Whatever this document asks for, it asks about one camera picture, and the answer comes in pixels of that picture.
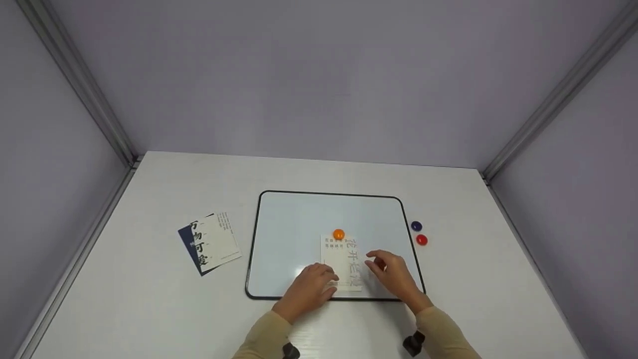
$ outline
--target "card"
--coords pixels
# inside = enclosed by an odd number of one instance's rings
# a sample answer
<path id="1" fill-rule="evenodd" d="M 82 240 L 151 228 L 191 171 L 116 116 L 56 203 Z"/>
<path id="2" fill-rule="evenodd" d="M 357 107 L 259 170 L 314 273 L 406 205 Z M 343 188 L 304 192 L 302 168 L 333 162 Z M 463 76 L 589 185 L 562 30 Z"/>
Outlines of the card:
<path id="1" fill-rule="evenodd" d="M 212 213 L 178 232 L 201 275 L 241 257 L 226 212 Z"/>
<path id="2" fill-rule="evenodd" d="M 346 237 L 337 241 L 332 236 L 321 236 L 321 260 L 328 264 L 339 277 L 339 281 L 330 281 L 328 286 L 336 286 L 340 291 L 360 292 L 361 261 L 355 238 Z"/>

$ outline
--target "navy blue card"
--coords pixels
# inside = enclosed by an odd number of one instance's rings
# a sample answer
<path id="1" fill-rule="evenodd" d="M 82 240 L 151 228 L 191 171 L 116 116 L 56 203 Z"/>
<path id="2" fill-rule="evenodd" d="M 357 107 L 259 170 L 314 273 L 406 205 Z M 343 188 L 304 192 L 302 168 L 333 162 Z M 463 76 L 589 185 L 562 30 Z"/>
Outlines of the navy blue card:
<path id="1" fill-rule="evenodd" d="M 186 227 L 178 230 L 177 233 L 179 233 L 180 238 L 182 238 L 182 242 L 184 242 L 184 246 L 186 247 L 188 254 L 191 256 L 191 259 L 193 260 L 195 267 L 197 267 L 197 271 L 199 272 L 200 275 L 205 275 L 206 273 L 209 273 L 210 271 L 217 268 L 215 267 L 213 269 L 209 269 L 202 273 L 202 265 L 200 264 L 202 258 L 200 257 L 201 255 L 197 251 L 197 246 L 195 245 L 195 239 L 193 238 L 193 231 L 191 230 L 191 225 L 187 225 Z"/>

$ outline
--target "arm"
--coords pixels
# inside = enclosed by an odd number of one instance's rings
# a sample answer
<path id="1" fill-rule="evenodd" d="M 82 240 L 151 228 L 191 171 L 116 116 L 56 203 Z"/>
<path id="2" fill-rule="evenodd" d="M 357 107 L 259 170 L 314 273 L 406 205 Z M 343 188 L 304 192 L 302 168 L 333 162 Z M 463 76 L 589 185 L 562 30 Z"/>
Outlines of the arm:
<path id="1" fill-rule="evenodd" d="M 416 316 L 417 328 L 426 336 L 424 348 L 430 358 L 480 359 L 452 318 L 419 290 L 402 257 L 384 250 L 373 250 L 367 256 L 375 257 L 374 261 L 366 261 L 370 270 Z"/>
<path id="2" fill-rule="evenodd" d="M 331 280 L 339 280 L 332 268 L 315 263 L 305 267 L 281 299 L 253 325 L 233 359 L 282 359 L 283 347 L 294 322 L 321 307 L 337 291 L 326 290 Z"/>

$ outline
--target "white table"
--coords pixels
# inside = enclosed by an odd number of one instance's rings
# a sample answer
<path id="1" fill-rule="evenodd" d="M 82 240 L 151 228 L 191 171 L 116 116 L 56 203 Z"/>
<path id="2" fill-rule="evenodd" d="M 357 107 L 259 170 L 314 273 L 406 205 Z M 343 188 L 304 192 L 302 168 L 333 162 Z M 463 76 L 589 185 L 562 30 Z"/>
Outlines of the white table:
<path id="1" fill-rule="evenodd" d="M 583 357 L 476 170 L 150 152 L 33 358 L 231 357 L 273 304 L 244 293 L 267 189 L 400 198 L 429 238 L 428 294 L 484 358 Z M 212 211 L 243 256 L 200 277 L 177 230 Z M 291 340 L 303 358 L 399 358 L 414 329 L 401 303 L 330 302 Z"/>

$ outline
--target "hand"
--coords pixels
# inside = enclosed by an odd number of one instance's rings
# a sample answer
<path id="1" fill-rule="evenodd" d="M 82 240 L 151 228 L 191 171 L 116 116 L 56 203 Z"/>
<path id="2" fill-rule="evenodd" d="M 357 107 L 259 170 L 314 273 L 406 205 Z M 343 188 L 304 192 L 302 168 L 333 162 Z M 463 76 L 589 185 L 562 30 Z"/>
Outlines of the hand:
<path id="1" fill-rule="evenodd" d="M 297 318 L 318 309 L 332 298 L 336 287 L 323 290 L 331 280 L 339 280 L 339 277 L 326 264 L 315 263 L 305 267 L 272 311 L 293 324 Z"/>
<path id="2" fill-rule="evenodd" d="M 366 265 L 388 291 L 407 304 L 414 314 L 434 307 L 430 299 L 417 287 L 405 260 L 385 250 L 373 250 L 366 254 L 374 261 L 366 261 Z"/>

